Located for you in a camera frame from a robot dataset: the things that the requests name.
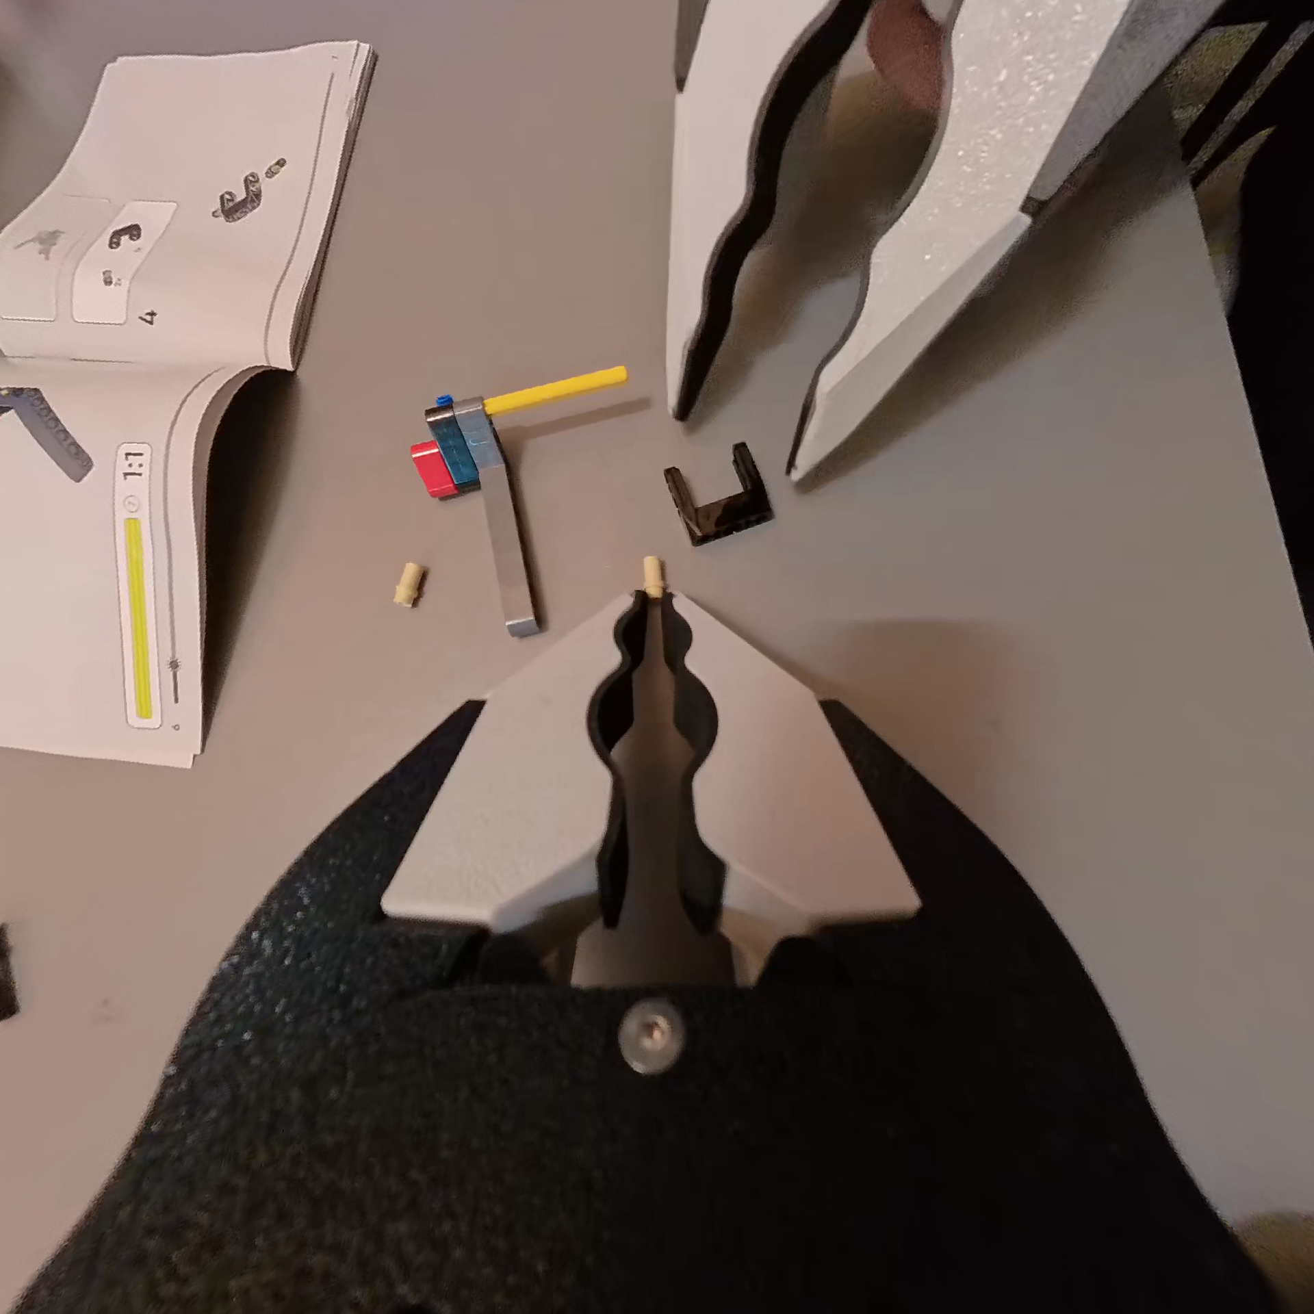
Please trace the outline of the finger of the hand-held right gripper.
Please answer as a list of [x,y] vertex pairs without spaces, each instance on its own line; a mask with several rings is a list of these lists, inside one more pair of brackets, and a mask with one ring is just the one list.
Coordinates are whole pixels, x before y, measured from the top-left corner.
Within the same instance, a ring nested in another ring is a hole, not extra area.
[[679,1],[667,253],[667,404],[693,416],[771,228],[798,122],[824,120],[871,1]]
[[961,1],[929,157],[820,363],[789,472],[837,451],[1221,1]]

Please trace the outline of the black u-shaped lego bracket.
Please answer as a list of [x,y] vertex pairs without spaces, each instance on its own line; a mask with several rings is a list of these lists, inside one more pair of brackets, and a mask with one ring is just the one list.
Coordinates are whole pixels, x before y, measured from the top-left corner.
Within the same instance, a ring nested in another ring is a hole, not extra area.
[[734,443],[732,462],[740,478],[740,490],[704,504],[695,502],[679,466],[663,470],[671,500],[695,547],[714,543],[747,527],[757,527],[775,517],[767,484],[746,441]]

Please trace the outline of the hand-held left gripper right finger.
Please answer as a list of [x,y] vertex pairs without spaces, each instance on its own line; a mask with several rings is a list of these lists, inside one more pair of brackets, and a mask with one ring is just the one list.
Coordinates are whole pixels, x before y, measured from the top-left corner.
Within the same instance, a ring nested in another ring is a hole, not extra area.
[[687,595],[665,595],[681,775],[679,889],[751,985],[789,938],[912,918],[921,897],[814,691]]

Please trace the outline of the person's right hand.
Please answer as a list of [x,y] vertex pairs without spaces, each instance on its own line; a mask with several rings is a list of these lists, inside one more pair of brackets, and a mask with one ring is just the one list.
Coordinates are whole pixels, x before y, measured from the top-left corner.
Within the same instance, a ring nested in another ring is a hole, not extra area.
[[937,112],[945,95],[945,24],[925,1],[875,1],[867,52],[916,111]]

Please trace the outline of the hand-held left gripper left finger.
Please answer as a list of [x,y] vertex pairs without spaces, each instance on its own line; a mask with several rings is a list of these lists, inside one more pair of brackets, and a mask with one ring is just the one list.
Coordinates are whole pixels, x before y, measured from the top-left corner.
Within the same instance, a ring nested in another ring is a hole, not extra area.
[[405,924],[513,934],[570,979],[579,936],[628,887],[626,783],[644,594],[609,601],[478,709],[382,906]]

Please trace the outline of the lego assembly with yellow axle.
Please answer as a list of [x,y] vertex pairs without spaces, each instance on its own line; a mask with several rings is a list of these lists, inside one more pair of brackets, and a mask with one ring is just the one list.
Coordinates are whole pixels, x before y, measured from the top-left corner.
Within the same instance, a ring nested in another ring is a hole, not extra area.
[[411,459],[433,498],[454,500],[470,492],[482,494],[503,619],[513,637],[538,633],[540,621],[528,552],[523,541],[517,484],[495,418],[573,400],[620,386],[626,380],[628,369],[616,365],[515,388],[491,398],[456,400],[450,394],[440,394],[425,410],[429,439],[411,447]]

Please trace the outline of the person's dark clothed legs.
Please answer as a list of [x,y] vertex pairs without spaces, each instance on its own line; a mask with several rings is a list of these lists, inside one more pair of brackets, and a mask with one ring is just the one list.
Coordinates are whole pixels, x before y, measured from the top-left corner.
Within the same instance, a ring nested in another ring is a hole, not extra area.
[[1273,128],[1240,187],[1228,328],[1313,627],[1313,140]]

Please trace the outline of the open instruction booklet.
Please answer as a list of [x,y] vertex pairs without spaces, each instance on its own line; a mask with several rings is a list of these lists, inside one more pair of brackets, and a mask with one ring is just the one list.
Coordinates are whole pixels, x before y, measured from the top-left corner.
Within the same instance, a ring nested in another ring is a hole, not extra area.
[[2,228],[2,746],[204,748],[210,453],[300,365],[372,71],[362,40],[120,56]]

